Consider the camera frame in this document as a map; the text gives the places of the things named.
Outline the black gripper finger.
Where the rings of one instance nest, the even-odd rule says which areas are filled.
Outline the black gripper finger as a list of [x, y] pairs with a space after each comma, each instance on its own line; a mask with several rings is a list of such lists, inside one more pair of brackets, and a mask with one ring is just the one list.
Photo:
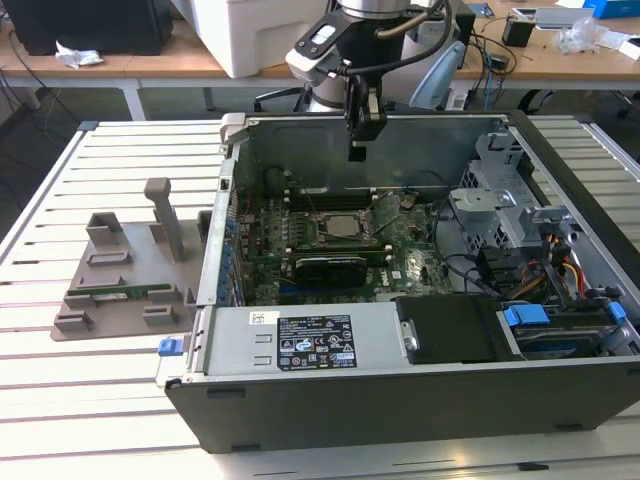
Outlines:
[[345, 119], [349, 135], [348, 160], [365, 161], [367, 144], [375, 141], [387, 123], [380, 81], [347, 81]]

